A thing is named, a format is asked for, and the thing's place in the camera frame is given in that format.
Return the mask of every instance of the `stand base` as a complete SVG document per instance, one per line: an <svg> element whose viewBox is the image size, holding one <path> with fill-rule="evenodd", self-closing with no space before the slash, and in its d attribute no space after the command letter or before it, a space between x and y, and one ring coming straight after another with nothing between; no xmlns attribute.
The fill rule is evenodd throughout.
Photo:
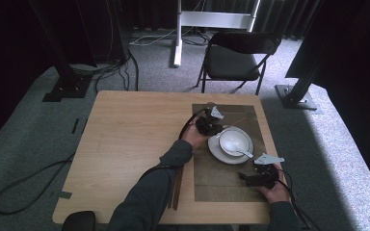
<svg viewBox="0 0 370 231"><path fill-rule="evenodd" d="M79 81L74 87L65 87L66 84L59 78L55 87L50 93L47 93L42 101L43 102L60 102L63 98L84 98L86 96L87 89L89 88L90 83L92 82L92 75L82 75L76 74L79 78Z"/></svg>
<svg viewBox="0 0 370 231"><path fill-rule="evenodd" d="M294 86L287 86L287 85L276 85L276 91L278 96L280 97L281 103L283 107L286 109L304 109L310 110L315 114L321 114L321 110L317 108L317 105L311 98L311 95L307 92L303 99L299 103L290 103L287 98L287 94L291 92Z"/></svg>

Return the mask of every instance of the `wooden table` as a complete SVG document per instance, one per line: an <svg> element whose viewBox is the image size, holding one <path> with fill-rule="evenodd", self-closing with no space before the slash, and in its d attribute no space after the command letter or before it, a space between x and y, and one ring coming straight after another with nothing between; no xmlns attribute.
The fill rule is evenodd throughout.
<svg viewBox="0 0 370 231"><path fill-rule="evenodd" d="M98 94L53 214L56 223L79 211L94 211L108 223L140 176L159 163L192 115L193 104L253 105L268 154L276 148L256 95L102 91ZM194 159L184 167L178 210L160 223L267 223L266 202L197 202Z"/></svg>

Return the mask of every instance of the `white plate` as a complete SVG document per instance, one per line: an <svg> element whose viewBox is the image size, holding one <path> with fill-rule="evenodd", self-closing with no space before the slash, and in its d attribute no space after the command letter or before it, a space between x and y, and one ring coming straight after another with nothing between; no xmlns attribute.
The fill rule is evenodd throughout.
<svg viewBox="0 0 370 231"><path fill-rule="evenodd" d="M208 146L209 146L209 150L212 152L212 154L220 161L224 162L224 163L227 163L227 164L231 164L231 165L238 165L238 164L242 164L244 162L246 162L249 157L243 155L243 156L230 156L228 155L222 148L221 148L221 145L219 144L219 140L221 138L221 134L223 134L225 131L228 131L228 130L231 130L231 131L238 131L238 132L242 132L244 134L245 131L243 131L242 129L240 128L237 128L237 127L228 127L226 129L224 129L222 131L222 133L219 133L217 134L216 136L213 136L211 137L209 140L208 140ZM253 142L251 141L251 138L248 136L248 134L246 134L246 136L248 137L248 140L249 140L249 152L252 153L253 152Z"/></svg>
<svg viewBox="0 0 370 231"><path fill-rule="evenodd" d="M235 144L240 150L248 151L250 139L251 138L245 132L226 130L222 132L221 137L219 138L219 144L221 145L221 148L230 156L243 156L244 154L241 152L226 150L224 143L230 142Z"/></svg>

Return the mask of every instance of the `spoon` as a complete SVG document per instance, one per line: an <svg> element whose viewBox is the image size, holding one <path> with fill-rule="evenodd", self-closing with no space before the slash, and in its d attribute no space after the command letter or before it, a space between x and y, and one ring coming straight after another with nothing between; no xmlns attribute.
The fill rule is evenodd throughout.
<svg viewBox="0 0 370 231"><path fill-rule="evenodd" d="M244 155L248 156L249 158L253 158L253 155L251 153L240 149L233 142L229 142L229 141L225 142L224 143L224 149L226 149L227 151L231 151L231 152L240 152L240 153L243 153Z"/></svg>

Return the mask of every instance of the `chair seat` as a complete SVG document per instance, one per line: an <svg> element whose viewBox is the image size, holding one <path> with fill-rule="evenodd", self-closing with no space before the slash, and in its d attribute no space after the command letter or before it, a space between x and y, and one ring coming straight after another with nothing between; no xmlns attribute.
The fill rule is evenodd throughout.
<svg viewBox="0 0 370 231"><path fill-rule="evenodd" d="M260 72L254 55L241 54L221 46L212 46L206 57L206 72L212 80L254 81Z"/></svg>

